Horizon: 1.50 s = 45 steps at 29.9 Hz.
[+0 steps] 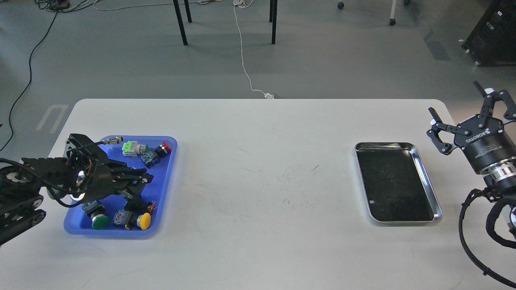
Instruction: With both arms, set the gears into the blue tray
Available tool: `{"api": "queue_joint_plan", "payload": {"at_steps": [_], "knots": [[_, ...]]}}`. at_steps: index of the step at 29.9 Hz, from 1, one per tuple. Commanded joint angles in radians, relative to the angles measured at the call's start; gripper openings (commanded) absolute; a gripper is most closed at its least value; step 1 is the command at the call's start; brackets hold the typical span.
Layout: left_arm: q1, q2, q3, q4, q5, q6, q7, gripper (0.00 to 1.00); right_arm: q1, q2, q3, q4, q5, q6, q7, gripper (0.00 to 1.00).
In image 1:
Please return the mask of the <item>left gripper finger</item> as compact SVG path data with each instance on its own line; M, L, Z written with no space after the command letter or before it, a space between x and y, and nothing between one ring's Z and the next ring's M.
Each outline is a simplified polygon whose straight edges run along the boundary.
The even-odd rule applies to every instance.
M117 194L122 195L124 200L129 205L139 205L143 202L141 192L144 188L143 183L129 183L129 184L118 184Z
M154 176L146 168L113 167L109 168L112 181L116 186L127 186L139 183L151 183Z

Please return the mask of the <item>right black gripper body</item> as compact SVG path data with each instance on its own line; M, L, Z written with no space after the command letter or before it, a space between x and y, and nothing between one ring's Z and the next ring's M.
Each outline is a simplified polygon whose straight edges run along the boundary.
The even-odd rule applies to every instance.
M515 144L505 132L501 120L488 117L486 124L479 127L478 117L472 116L459 123L458 127L469 134L455 134L454 143L476 174L487 174L486 168L490 165L515 159Z

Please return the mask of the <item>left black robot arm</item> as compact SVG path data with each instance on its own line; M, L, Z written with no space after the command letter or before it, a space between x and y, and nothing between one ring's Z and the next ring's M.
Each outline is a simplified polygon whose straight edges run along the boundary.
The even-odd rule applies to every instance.
M109 159L100 148L122 141L117 136L94 142L83 134L72 133L63 157L22 158L22 163L2 158L1 244L44 220L41 188L46 188L61 206L81 206L96 230L111 222L128 230L135 226L148 229L156 205L142 200L141 193L153 176L146 169Z

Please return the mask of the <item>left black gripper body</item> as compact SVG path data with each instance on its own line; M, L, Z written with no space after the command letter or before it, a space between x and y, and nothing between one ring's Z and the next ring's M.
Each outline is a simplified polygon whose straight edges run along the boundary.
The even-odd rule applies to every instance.
M118 167L118 164L106 163L92 165L90 169L86 170L83 202L93 202L118 194L118 191L121 190L121 183L116 181L112 172Z

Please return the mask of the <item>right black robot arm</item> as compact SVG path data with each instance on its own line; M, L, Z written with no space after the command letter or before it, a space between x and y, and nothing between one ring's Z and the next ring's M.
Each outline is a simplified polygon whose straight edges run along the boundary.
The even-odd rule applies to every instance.
M482 190L472 189L462 203L458 222L460 241L466 255L485 276L514 288L514 282L485 266L472 253L463 235L466 210L476 198L485 197L493 204L485 222L489 237L501 246L516 247L515 241L505 239L495 231L497 219L503 209L509 207L507 224L509 232L515 234L516 147L504 128L515 121L515 103L506 90L496 92L492 88L484 89L477 81L474 81L474 85L483 97L479 114L453 126L443 123L436 110L429 107L432 120L427 136L441 154L449 155L459 148L475 173L483 176L486 187Z

